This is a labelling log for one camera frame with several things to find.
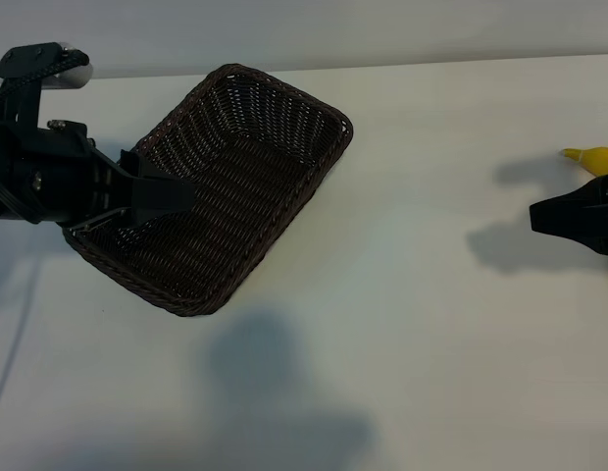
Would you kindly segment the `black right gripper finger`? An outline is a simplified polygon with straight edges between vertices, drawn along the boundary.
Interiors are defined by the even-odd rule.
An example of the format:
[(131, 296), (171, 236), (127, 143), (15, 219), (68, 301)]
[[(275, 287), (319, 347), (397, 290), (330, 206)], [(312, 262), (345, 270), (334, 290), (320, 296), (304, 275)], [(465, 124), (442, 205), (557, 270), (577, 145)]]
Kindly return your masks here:
[(566, 235), (566, 239), (582, 244), (595, 253), (608, 256), (608, 235), (573, 234)]
[(608, 236), (608, 174), (533, 204), (532, 230), (551, 236)]

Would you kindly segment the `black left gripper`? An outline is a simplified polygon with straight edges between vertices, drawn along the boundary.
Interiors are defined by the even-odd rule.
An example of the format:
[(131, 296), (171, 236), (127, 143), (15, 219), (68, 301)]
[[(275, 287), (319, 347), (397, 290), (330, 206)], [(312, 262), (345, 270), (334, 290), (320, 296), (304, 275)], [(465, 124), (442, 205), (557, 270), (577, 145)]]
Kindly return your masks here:
[(96, 148), (84, 124), (0, 122), (0, 219), (79, 231), (120, 215), (120, 228), (133, 229), (194, 206), (193, 183), (146, 157), (122, 150), (119, 165)]

